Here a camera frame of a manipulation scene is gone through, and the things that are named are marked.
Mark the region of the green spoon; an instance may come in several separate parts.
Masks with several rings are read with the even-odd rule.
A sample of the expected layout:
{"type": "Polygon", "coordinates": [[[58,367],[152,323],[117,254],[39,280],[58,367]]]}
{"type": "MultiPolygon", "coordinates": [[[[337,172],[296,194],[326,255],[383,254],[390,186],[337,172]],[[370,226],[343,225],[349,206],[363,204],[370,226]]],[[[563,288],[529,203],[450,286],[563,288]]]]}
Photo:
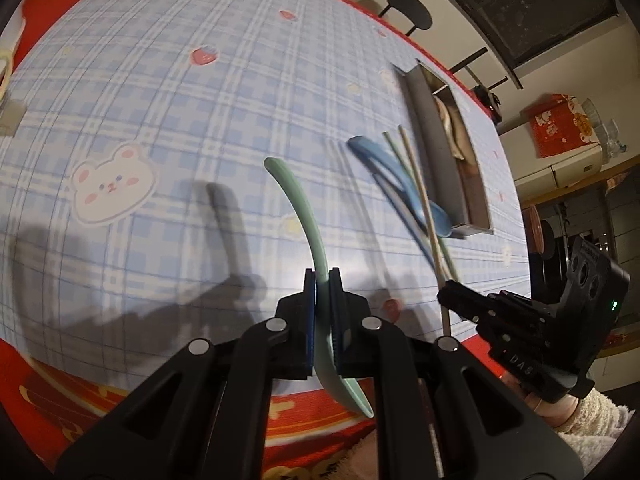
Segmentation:
{"type": "Polygon", "coordinates": [[[356,379],[341,378],[334,365],[330,323],[329,267],[314,211],[302,186],[286,162],[277,157],[267,157],[264,160],[264,167],[276,180],[294,209],[305,233],[314,263],[317,283],[316,306],[314,307],[314,372],[324,390],[334,401],[341,404],[346,410],[371,419],[374,416],[373,408],[356,379]]]}

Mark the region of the beige chopstick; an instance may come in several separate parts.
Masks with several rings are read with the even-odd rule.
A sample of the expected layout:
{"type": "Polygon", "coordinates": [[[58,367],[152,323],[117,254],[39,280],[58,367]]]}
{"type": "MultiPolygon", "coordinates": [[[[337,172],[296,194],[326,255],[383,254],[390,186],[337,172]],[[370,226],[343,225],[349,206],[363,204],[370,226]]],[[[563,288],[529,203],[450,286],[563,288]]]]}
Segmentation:
{"type": "Polygon", "coordinates": [[[427,237],[430,240],[434,263],[435,263],[435,276],[437,281],[438,290],[442,290],[446,285],[446,272],[444,264],[442,263],[442,252],[440,251],[439,238],[435,230],[435,222],[431,211],[430,201],[426,192],[426,186],[422,180],[421,171],[418,166],[418,160],[416,154],[414,154],[412,145],[410,143],[408,134],[402,125],[398,126],[398,133],[401,137],[402,145],[404,146],[408,161],[411,167],[412,177],[418,194],[425,217],[427,237]]]}

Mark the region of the blue chopstick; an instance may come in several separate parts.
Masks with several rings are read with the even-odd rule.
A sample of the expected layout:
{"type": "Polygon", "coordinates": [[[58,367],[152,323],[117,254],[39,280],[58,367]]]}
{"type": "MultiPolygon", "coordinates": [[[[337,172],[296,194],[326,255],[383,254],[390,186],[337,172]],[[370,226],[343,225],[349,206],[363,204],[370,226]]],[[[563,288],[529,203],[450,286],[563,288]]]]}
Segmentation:
{"type": "Polygon", "coordinates": [[[399,192],[396,190],[396,188],[394,188],[390,181],[386,179],[386,177],[382,176],[382,174],[372,174],[372,177],[378,187],[381,189],[382,193],[394,208],[396,214],[398,214],[398,217],[402,224],[406,227],[409,234],[420,248],[420,251],[422,252],[422,255],[424,255],[427,263],[430,265],[432,270],[435,270],[431,244],[427,240],[426,235],[421,230],[419,223],[416,221],[416,218],[413,217],[410,209],[401,199],[399,192]]]}

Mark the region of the blue spoon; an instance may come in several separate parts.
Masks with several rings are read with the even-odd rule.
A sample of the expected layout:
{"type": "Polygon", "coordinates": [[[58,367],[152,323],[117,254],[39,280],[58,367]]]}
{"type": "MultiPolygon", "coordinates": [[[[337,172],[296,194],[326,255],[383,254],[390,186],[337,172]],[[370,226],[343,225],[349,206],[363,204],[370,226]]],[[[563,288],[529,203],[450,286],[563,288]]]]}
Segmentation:
{"type": "Polygon", "coordinates": [[[372,174],[382,174],[399,192],[401,199],[416,218],[423,233],[427,236],[425,217],[416,185],[401,164],[375,142],[364,136],[354,136],[347,141],[349,151],[372,174]]]}

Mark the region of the green chopstick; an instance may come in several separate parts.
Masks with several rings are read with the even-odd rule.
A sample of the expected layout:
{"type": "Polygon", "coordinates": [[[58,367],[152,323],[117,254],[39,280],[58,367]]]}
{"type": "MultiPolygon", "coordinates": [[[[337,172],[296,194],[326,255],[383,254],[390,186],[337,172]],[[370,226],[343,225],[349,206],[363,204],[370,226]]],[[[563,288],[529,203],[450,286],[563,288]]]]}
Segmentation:
{"type": "Polygon", "coordinates": [[[408,208],[413,214],[416,225],[428,238],[437,286],[443,288],[446,281],[458,278],[457,268],[451,259],[446,242],[442,239],[442,234],[438,232],[426,184],[423,182],[418,158],[411,145],[408,133],[403,126],[398,126],[397,135],[400,137],[403,151],[400,150],[400,147],[388,131],[383,133],[384,139],[393,155],[390,173],[404,190],[406,200],[408,200],[408,208]]]}

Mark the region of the beige spoon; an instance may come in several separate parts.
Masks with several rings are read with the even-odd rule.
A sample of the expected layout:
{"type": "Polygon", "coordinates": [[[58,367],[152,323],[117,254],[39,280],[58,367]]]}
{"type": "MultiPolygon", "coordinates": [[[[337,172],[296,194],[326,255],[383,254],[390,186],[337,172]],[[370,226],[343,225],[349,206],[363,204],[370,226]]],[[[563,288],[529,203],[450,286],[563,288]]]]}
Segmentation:
{"type": "Polygon", "coordinates": [[[464,122],[462,122],[462,117],[455,107],[447,104],[446,107],[448,107],[451,116],[452,128],[454,128],[454,138],[456,139],[458,147],[464,156],[463,161],[470,165],[475,165],[476,160],[474,151],[472,149],[468,133],[466,132],[464,122]]]}

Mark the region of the pink spoon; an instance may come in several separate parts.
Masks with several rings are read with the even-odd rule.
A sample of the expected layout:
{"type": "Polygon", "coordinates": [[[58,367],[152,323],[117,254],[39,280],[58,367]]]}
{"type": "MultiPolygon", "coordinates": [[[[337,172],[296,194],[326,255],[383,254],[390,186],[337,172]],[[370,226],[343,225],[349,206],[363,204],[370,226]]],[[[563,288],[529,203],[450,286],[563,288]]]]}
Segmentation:
{"type": "Polygon", "coordinates": [[[451,154],[452,156],[454,156],[454,158],[463,160],[464,156],[462,154],[462,151],[460,151],[456,139],[454,138],[454,128],[452,128],[451,116],[448,107],[446,107],[446,104],[442,102],[442,100],[439,99],[438,96],[434,97],[434,101],[438,109],[440,121],[442,122],[442,128],[444,128],[446,133],[446,138],[451,154]]]}

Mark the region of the white refrigerator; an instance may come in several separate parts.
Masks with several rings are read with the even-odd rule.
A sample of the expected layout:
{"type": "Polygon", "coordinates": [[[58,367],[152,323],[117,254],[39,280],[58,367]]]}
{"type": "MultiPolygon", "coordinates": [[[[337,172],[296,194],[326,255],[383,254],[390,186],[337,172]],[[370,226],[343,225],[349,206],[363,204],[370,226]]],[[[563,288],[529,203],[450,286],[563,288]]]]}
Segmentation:
{"type": "Polygon", "coordinates": [[[533,200],[562,188],[569,188],[586,177],[597,174],[602,167],[603,154],[599,144],[578,148],[577,154],[567,155],[559,162],[529,171],[514,180],[518,199],[533,200]]]}

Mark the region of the stainless steel utensil tray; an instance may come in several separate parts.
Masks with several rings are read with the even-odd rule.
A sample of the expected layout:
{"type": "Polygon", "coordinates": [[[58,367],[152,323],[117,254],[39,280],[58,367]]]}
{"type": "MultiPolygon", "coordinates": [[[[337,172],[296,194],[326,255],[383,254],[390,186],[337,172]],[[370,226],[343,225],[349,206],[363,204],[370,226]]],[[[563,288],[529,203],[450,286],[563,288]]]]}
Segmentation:
{"type": "Polygon", "coordinates": [[[463,120],[461,101],[454,95],[454,87],[421,61],[410,70],[398,70],[397,79],[418,142],[428,196],[448,214],[454,237],[490,234],[492,224],[480,163],[463,120]],[[459,111],[474,151],[475,165],[452,156],[435,96],[459,111]]]}

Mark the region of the red cloth on refrigerator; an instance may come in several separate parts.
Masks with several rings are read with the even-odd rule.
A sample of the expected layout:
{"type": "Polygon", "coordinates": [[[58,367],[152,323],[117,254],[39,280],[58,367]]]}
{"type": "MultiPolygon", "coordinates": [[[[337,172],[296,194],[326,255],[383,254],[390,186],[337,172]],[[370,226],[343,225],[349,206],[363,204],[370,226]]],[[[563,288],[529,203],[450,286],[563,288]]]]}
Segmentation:
{"type": "Polygon", "coordinates": [[[598,144],[589,117],[574,96],[552,93],[524,110],[540,158],[598,144]]]}

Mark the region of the rice cooker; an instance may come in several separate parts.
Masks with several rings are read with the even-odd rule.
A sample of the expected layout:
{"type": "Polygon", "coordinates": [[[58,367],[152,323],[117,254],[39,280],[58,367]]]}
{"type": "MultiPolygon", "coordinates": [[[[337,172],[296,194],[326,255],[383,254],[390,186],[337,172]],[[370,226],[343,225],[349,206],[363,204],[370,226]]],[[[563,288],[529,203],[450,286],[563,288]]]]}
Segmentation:
{"type": "Polygon", "coordinates": [[[489,91],[482,84],[478,84],[477,86],[475,86],[473,92],[476,98],[480,101],[480,104],[482,104],[490,113],[492,122],[495,125],[498,125],[498,123],[502,121],[502,115],[500,113],[500,101],[498,99],[498,96],[496,96],[495,93],[489,91]]]}

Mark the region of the black metal rack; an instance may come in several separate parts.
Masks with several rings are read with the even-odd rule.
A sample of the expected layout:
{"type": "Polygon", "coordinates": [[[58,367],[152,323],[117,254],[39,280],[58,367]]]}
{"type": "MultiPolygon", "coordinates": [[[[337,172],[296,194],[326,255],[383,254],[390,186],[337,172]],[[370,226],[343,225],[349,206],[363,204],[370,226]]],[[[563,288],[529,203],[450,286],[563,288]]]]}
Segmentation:
{"type": "Polygon", "coordinates": [[[488,47],[475,50],[448,70],[468,88],[484,86],[494,90],[510,80],[508,72],[488,47]]]}

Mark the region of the black round stool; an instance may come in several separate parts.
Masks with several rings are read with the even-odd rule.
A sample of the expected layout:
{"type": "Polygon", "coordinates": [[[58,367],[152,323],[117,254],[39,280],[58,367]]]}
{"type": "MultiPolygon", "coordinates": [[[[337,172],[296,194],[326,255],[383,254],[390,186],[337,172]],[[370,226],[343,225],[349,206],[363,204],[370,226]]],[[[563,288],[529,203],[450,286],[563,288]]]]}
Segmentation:
{"type": "Polygon", "coordinates": [[[412,24],[406,32],[410,37],[417,30],[429,30],[433,26],[433,18],[427,7],[420,0],[386,0],[386,6],[378,14],[382,18],[389,10],[401,13],[412,24]]]}

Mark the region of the yellow cup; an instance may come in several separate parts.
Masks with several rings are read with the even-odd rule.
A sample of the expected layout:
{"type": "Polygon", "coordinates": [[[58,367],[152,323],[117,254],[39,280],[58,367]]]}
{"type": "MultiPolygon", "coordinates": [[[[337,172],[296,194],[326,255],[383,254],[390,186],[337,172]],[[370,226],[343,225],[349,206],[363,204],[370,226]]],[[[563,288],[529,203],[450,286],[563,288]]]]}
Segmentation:
{"type": "Polygon", "coordinates": [[[9,50],[2,49],[0,51],[1,70],[0,70],[0,101],[3,100],[8,90],[9,83],[14,69],[13,53],[9,50]]]}

